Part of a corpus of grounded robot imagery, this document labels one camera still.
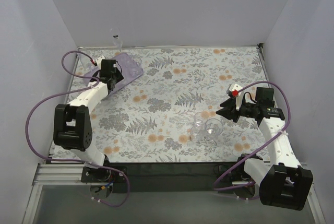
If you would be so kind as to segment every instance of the floral tablecloth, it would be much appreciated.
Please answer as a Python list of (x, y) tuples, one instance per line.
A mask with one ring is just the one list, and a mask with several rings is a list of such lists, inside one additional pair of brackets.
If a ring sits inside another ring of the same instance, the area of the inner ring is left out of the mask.
[[(93, 57), (109, 58), (117, 50), (84, 50)], [(159, 48), (124, 50), (140, 56), (144, 74), (103, 100), (91, 113), (93, 141), (111, 162), (236, 161), (264, 143), (257, 124), (241, 117), (228, 121), (215, 111), (228, 98), (228, 86), (245, 86), (266, 80), (255, 47), (250, 48)], [(77, 74), (84, 74), (82, 64)], [(84, 87), (74, 78), (71, 90)], [(255, 95), (255, 87), (249, 92)], [(77, 95), (72, 94), (69, 100)], [(224, 122), (223, 133), (214, 141), (193, 141), (190, 128), (195, 113)], [(53, 146), (54, 158), (76, 158)], [(259, 153), (269, 160), (267, 149)]]

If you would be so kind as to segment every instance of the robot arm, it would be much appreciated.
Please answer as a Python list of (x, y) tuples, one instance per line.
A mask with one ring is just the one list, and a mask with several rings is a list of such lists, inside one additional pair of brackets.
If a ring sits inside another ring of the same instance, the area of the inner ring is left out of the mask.
[[(285, 125), (284, 114), (275, 108), (272, 88), (257, 87), (256, 103), (247, 103), (242, 89), (232, 84), (228, 90), (230, 98), (220, 106), (216, 114), (237, 122), (240, 116), (254, 118), (266, 142), (273, 138)], [(302, 168), (291, 148), (288, 134), (282, 132), (268, 145), (269, 168), (257, 156), (244, 163), (246, 172), (259, 185), (260, 200), (264, 205), (301, 210), (306, 202), (313, 181), (310, 170)]]
[[(106, 156), (92, 143), (90, 113), (123, 80), (123, 75), (116, 67), (115, 60), (101, 60), (98, 75), (100, 83), (92, 89), (82, 92), (68, 104), (59, 104), (55, 108), (53, 140), (56, 145), (70, 150), (81, 160), (102, 166)], [(88, 86), (94, 85), (91, 80)]]

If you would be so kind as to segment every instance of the transparent cup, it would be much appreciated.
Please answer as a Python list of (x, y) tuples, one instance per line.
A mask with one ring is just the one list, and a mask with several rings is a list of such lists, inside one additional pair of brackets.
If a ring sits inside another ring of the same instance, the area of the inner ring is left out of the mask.
[[(80, 48), (79, 50), (80, 52), (83, 53), (87, 53), (87, 49), (86, 48)], [(89, 71), (91, 69), (93, 69), (95, 66), (90, 62), (89, 58), (81, 53), (78, 53), (78, 57), (80, 60), (80, 63), (83, 67), (84, 71)]]
[(202, 113), (196, 113), (194, 116), (194, 126), (201, 127), (203, 126), (206, 118), (202, 117)]
[(141, 74), (141, 58), (131, 55), (132, 61), (129, 63), (130, 74), (133, 77), (138, 77)]
[(190, 129), (190, 137), (192, 140), (198, 140), (200, 138), (201, 128), (198, 126), (193, 126), (192, 129)]
[(209, 139), (218, 137), (224, 130), (224, 124), (218, 119), (209, 119), (204, 124), (205, 136)]

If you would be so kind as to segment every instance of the white wall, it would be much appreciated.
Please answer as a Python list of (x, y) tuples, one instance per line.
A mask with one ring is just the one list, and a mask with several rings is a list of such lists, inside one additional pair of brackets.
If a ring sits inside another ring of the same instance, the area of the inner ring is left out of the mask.
[(264, 42), (287, 0), (54, 0), (79, 46), (254, 45)]
[(287, 94), (289, 137), (313, 172), (327, 223), (334, 222), (333, 43), (334, 0), (289, 0), (264, 51), (270, 80)]
[[(39, 161), (26, 144), (25, 120), (42, 98), (67, 89), (60, 60), (76, 45), (52, 0), (0, 0), (0, 15), (0, 223), (21, 223)], [(44, 155), (62, 100), (46, 103), (32, 118), (31, 138)]]

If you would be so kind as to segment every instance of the purple cable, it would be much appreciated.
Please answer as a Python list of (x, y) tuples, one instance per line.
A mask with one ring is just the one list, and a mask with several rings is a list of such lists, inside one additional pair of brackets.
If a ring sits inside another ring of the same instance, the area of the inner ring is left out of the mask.
[[(69, 71), (65, 65), (64, 65), (64, 59), (65, 57), (68, 55), (68, 54), (71, 54), (71, 53), (79, 53), (79, 54), (83, 54), (85, 56), (87, 56), (88, 58), (91, 59), (91, 61), (94, 61), (93, 58), (91, 56), (89, 56), (88, 54), (86, 53), (83, 53), (83, 52), (80, 52), (80, 51), (69, 51), (67, 53), (64, 54), (64, 56), (62, 57), (62, 67), (63, 69), (68, 72), (69, 74), (75, 76), (75, 77), (78, 77), (78, 78), (87, 78), (87, 79), (94, 79), (96, 80), (97, 82), (93, 85), (93, 87), (97, 86), (99, 84), (99, 79), (97, 79), (96, 77), (85, 77), (85, 76), (81, 76), (81, 75), (77, 75), (77, 74), (74, 74), (72, 73), (71, 71)], [(27, 143), (28, 143), (28, 146), (29, 148), (31, 149), (31, 151), (38, 157), (44, 159), (44, 160), (48, 160), (48, 161), (62, 161), (62, 162), (80, 162), (80, 163), (86, 163), (86, 161), (84, 160), (76, 160), (76, 159), (53, 159), (53, 158), (49, 158), (47, 156), (43, 156), (41, 155), (40, 153), (38, 153), (36, 151), (36, 149), (33, 147), (32, 143), (31, 143), (31, 140), (30, 140), (30, 137), (29, 137), (29, 122), (30, 122), (30, 118), (32, 116), (32, 114), (34, 113), (34, 111), (44, 102), (52, 99), (52, 98), (55, 98), (55, 97), (58, 97), (58, 96), (62, 96), (62, 95), (69, 95), (71, 93), (74, 93), (74, 92), (82, 92), (82, 91), (86, 91), (86, 90), (89, 90), (91, 89), (91, 87), (86, 87), (86, 88), (81, 88), (81, 89), (78, 89), (78, 90), (74, 90), (74, 91), (69, 91), (69, 92), (61, 92), (61, 93), (57, 93), (55, 95), (51, 95), (43, 100), (41, 100), (40, 102), (38, 102), (30, 111), (30, 113), (28, 114), (28, 117), (27, 117), (27, 120), (26, 120), (26, 127), (25, 127), (25, 130), (26, 130), (26, 140), (27, 140)], [(127, 185), (127, 193), (126, 193), (126, 196), (124, 198), (124, 200), (119, 203), (119, 204), (116, 204), (116, 205), (112, 205), (110, 204), (109, 202), (106, 202), (106, 201), (103, 201), (103, 200), (99, 200), (99, 199), (96, 199), (110, 207), (120, 207), (122, 206), (126, 200), (129, 198), (129, 195), (130, 195), (130, 181), (129, 181), (129, 178), (126, 176), (126, 174), (124, 172), (122, 172), (121, 170), (118, 170), (118, 169), (115, 169), (115, 168), (109, 168), (109, 167), (104, 167), (104, 166), (99, 166), (97, 164), (94, 164), (94, 163), (89, 163), (90, 165), (94, 166), (94, 167), (97, 167), (97, 168), (104, 168), (104, 169), (108, 169), (108, 170), (111, 170), (111, 171), (114, 171), (114, 172), (117, 172), (117, 173), (120, 173), (124, 176), (125, 180), (126, 180), (126, 185)]]
[[(276, 85), (275, 83), (272, 83), (272, 82), (269, 82), (269, 81), (257, 81), (257, 82), (254, 82), (242, 89), (240, 89), (238, 92), (242, 92), (244, 91), (245, 89), (251, 87), (251, 86), (254, 86), (256, 84), (262, 84), (262, 83), (267, 83), (267, 84), (271, 84), (273, 86), (275, 86), (280, 92), (281, 94), (283, 95), (284, 97), (284, 100), (285, 100), (285, 103), (287, 104), (287, 109), (288, 109), (288, 121), (287, 123), (284, 125), (284, 127), (282, 127), (282, 131), (285, 131), (289, 124), (290, 124), (290, 121), (291, 121), (291, 111), (290, 111), (290, 105), (289, 105), (289, 102), (288, 102), (288, 99), (287, 97), (285, 96), (284, 92), (282, 91), (282, 89)], [(234, 170), (236, 167), (238, 167), (240, 164), (242, 164), (243, 162), (245, 162), (248, 158), (250, 158), (251, 156), (253, 156), (254, 154), (256, 154), (257, 152), (261, 151), (262, 149), (264, 149), (265, 147), (267, 147), (270, 143), (272, 143), (278, 136), (280, 136), (282, 133), (279, 132), (277, 133), (273, 138), (271, 138), (270, 140), (268, 140), (266, 143), (264, 143), (262, 146), (260, 146), (258, 149), (256, 149), (255, 151), (253, 151), (251, 154), (247, 155), (245, 158), (243, 158), (242, 160), (240, 160), (239, 162), (237, 162), (236, 164), (234, 164), (233, 166), (231, 166), (229, 169), (227, 169), (213, 184), (213, 187), (217, 186), (217, 184), (229, 173), (231, 172), (232, 170)], [(239, 188), (239, 187), (244, 187), (244, 186), (251, 186), (253, 185), (252, 184), (253, 182), (250, 182), (250, 183), (247, 183), (247, 184), (244, 184), (244, 185), (238, 185), (238, 186), (228, 186), (228, 187), (223, 187), (223, 188), (213, 188), (213, 190), (215, 191), (225, 191), (225, 190), (230, 190), (230, 189), (236, 189), (236, 188)]]

